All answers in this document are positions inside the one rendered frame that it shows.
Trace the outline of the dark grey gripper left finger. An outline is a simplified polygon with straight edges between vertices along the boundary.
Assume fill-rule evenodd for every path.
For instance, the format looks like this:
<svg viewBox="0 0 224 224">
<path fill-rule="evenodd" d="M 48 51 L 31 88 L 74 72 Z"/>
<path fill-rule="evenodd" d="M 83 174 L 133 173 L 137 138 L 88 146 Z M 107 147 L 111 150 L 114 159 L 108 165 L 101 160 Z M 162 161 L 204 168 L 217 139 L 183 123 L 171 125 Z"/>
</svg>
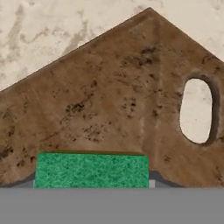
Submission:
<svg viewBox="0 0 224 224">
<path fill-rule="evenodd" d="M 32 173 L 29 177 L 27 177 L 23 180 L 17 181 L 16 183 L 13 183 L 13 184 L 5 185 L 4 188 L 10 188 L 10 187 L 30 187 L 30 188 L 33 188 L 34 179 L 35 179 L 35 174 Z"/>
</svg>

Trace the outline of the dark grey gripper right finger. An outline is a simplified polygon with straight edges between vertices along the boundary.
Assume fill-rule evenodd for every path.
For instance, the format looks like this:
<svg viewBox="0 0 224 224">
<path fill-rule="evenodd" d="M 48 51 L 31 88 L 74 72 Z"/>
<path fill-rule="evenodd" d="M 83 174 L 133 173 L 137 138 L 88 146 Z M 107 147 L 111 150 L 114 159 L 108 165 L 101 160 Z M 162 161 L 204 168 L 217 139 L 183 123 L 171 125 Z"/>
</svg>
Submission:
<svg viewBox="0 0 224 224">
<path fill-rule="evenodd" d="M 176 187 L 183 188 L 182 185 L 176 184 L 165 179 L 158 171 L 150 171 L 150 180 L 155 181 L 155 187 Z"/>
</svg>

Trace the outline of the green sponge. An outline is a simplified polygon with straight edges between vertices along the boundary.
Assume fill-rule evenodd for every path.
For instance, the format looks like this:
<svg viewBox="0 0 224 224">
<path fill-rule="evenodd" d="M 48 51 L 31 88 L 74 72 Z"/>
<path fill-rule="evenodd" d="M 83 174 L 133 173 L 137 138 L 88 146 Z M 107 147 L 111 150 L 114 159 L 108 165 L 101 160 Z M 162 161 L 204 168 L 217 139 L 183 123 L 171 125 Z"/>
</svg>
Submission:
<svg viewBox="0 0 224 224">
<path fill-rule="evenodd" d="M 122 154 L 40 153 L 36 188 L 148 188 L 149 159 Z"/>
</svg>

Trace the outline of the brown wooden cutting board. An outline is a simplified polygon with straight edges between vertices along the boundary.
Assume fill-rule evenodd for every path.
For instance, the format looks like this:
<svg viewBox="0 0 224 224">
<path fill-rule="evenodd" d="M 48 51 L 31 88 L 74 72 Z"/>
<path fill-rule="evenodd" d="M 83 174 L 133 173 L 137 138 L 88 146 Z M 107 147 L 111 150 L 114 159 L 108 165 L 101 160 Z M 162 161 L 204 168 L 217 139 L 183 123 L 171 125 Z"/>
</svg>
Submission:
<svg viewBox="0 0 224 224">
<path fill-rule="evenodd" d="M 212 94 L 204 143 L 179 127 L 185 84 Z M 29 178 L 41 151 L 144 154 L 185 187 L 224 187 L 224 61 L 153 9 L 0 91 L 0 186 Z"/>
</svg>

